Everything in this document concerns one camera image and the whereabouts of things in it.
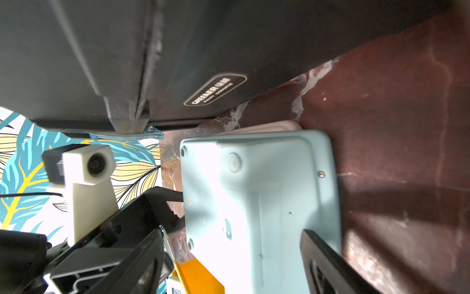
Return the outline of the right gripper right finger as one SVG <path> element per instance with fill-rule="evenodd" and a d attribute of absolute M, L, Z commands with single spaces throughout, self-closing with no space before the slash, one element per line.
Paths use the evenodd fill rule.
<path fill-rule="evenodd" d="M 314 231 L 302 232 L 300 249 L 308 287 L 312 294 L 379 292 Z"/>

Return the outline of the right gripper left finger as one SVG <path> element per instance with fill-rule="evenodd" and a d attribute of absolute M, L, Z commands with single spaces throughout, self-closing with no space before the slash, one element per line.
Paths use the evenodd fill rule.
<path fill-rule="evenodd" d="M 160 229 L 153 230 L 110 273 L 85 291 L 87 294 L 155 294 L 164 262 Z"/>

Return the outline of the yellow plastic tray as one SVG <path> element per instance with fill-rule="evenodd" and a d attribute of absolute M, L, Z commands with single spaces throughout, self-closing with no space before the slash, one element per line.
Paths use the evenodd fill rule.
<path fill-rule="evenodd" d="M 224 294 L 224 286 L 197 260 L 173 262 L 166 280 L 168 294 Z"/>

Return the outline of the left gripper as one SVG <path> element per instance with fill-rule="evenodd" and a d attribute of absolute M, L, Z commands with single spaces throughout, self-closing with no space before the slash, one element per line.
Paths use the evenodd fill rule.
<path fill-rule="evenodd" d="M 178 217 L 168 203 L 183 201 L 182 192 L 150 188 L 73 246 L 52 246 L 43 234 L 2 230 L 1 292 L 86 294 L 155 229 L 164 242 L 161 284 L 174 269 L 166 235 L 186 227 L 185 217 Z"/>

